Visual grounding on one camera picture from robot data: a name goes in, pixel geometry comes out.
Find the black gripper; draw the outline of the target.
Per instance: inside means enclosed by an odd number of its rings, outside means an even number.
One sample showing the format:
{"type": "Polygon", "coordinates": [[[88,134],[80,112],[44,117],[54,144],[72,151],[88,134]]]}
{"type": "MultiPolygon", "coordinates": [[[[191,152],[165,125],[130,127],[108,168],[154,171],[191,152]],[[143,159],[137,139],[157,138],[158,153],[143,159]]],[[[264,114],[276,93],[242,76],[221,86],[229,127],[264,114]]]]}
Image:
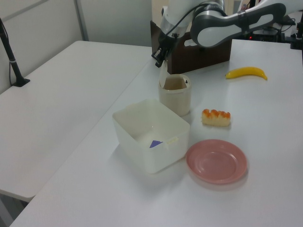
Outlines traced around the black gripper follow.
{"type": "Polygon", "coordinates": [[[178,34],[172,33],[167,35],[163,32],[160,32],[159,38],[159,47],[158,50],[152,53],[152,58],[156,60],[155,65],[161,67],[163,62],[166,60],[166,57],[174,50],[175,46],[178,43],[178,34]]]}

